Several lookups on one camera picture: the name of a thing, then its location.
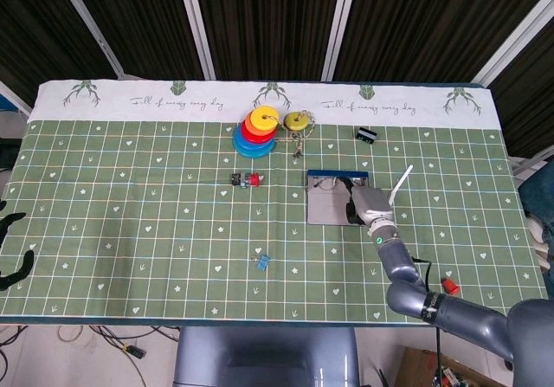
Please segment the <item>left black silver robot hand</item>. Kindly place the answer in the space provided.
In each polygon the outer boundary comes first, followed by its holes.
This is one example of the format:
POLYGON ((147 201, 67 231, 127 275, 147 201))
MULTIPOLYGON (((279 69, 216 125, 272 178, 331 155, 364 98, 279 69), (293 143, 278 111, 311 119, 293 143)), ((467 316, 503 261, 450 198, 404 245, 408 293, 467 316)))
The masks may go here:
MULTIPOLYGON (((22 220, 26 216, 25 212, 15 212, 8 214, 1 220, 1 243, 4 242, 10 226, 22 220)), ((23 255, 22 266, 12 274, 7 274, 1 277, 0 289, 2 292, 7 291, 10 287, 24 280, 32 271, 35 263, 35 252, 32 248, 28 249, 23 255)))

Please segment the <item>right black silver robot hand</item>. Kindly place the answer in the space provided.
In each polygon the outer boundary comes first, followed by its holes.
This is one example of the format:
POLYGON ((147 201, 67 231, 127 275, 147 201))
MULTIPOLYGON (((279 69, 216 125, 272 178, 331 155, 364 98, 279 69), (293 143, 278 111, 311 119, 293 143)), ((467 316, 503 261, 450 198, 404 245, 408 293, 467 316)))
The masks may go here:
POLYGON ((348 177, 338 179, 350 193, 350 199, 345 206, 348 224, 370 227, 376 220, 393 220, 393 209, 381 189, 358 184, 348 177))

